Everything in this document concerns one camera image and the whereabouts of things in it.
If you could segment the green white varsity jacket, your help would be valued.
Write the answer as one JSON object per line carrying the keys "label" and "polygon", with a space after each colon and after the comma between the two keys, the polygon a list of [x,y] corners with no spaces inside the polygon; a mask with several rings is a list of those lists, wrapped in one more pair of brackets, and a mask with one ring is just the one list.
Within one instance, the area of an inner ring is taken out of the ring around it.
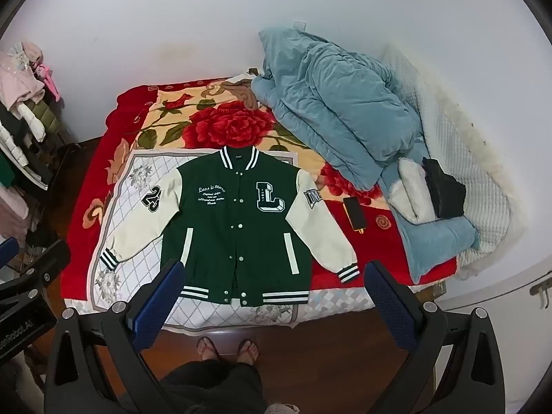
{"label": "green white varsity jacket", "polygon": [[108,236],[99,261],[113,271],[162,241],[161,265],[185,267],[180,296],[242,307],[305,304],[312,265],[346,284],[356,252],[306,170],[257,147],[223,147],[151,185]]}

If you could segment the person's left foot in sandal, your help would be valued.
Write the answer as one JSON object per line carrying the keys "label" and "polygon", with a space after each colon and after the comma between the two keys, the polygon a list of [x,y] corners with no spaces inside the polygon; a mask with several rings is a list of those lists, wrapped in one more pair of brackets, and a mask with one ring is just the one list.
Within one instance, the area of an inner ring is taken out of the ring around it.
{"label": "person's left foot in sandal", "polygon": [[197,354],[201,361],[219,361],[220,354],[213,341],[207,336],[200,337],[197,341]]}

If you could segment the person's foot in sandal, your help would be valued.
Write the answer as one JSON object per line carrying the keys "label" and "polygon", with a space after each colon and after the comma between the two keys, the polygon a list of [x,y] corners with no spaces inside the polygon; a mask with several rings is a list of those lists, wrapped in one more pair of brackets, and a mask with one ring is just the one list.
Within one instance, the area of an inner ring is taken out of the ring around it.
{"label": "person's foot in sandal", "polygon": [[200,337],[197,341],[197,354],[201,361],[219,361],[220,354],[213,341],[207,336]]}
{"label": "person's foot in sandal", "polygon": [[236,362],[254,365],[259,357],[259,348],[251,339],[244,339],[239,343]]}

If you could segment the person's black trousers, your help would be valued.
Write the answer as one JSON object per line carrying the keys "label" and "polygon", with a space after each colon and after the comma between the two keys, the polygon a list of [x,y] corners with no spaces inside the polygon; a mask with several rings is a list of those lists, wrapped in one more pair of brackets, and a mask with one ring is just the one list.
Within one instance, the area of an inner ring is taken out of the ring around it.
{"label": "person's black trousers", "polygon": [[259,372],[251,364],[196,361],[159,381],[178,413],[264,413]]}

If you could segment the person's right foot in sandal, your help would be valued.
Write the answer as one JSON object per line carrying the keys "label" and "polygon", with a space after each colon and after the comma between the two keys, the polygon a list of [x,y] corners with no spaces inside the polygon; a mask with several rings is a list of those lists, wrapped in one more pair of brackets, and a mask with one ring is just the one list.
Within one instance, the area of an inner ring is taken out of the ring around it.
{"label": "person's right foot in sandal", "polygon": [[236,362],[254,365],[259,357],[259,348],[251,339],[244,339],[239,343]]}

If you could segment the black folded garment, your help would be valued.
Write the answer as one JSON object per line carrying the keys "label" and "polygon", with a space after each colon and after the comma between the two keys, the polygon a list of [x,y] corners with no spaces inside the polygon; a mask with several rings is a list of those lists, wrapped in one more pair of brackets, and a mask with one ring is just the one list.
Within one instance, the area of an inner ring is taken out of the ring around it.
{"label": "black folded garment", "polygon": [[435,159],[423,158],[422,166],[436,216],[439,219],[461,217],[467,193],[465,185],[444,173]]}

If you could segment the white fleece cloth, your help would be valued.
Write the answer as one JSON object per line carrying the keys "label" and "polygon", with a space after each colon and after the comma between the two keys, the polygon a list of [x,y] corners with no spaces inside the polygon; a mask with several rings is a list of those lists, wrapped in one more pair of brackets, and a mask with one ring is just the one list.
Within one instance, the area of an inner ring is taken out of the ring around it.
{"label": "white fleece cloth", "polygon": [[398,174],[400,178],[389,189],[388,203],[409,223],[419,225],[437,220],[423,166],[401,158]]}

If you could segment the black phone with yellow edge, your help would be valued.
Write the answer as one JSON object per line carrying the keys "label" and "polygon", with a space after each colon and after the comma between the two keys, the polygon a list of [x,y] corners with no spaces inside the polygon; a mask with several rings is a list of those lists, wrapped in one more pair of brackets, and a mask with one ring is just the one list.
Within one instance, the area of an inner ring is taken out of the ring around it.
{"label": "black phone with yellow edge", "polygon": [[343,205],[352,229],[355,232],[363,234],[367,229],[368,223],[359,200],[352,196],[346,197],[343,199]]}

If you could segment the white textured mattress cover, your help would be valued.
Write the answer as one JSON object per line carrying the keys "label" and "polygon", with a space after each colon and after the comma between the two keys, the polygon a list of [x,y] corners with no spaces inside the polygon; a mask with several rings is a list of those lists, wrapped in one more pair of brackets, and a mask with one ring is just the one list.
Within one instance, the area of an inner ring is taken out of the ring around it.
{"label": "white textured mattress cover", "polygon": [[419,113],[430,156],[466,186],[464,214],[478,233],[478,244],[460,253],[456,275],[474,278],[522,236],[526,216],[521,199],[498,153],[437,79],[392,44],[382,60],[394,71],[401,97]]}

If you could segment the blue quilted duvet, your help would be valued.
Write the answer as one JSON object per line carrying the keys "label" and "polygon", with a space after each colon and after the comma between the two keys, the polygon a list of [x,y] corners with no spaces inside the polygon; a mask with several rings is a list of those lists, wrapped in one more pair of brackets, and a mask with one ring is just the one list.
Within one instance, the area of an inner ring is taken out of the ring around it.
{"label": "blue quilted duvet", "polygon": [[398,93],[394,71],[366,54],[292,28],[259,33],[265,58],[251,85],[276,120],[356,189],[379,187],[386,201],[400,160],[430,153],[420,115]]}

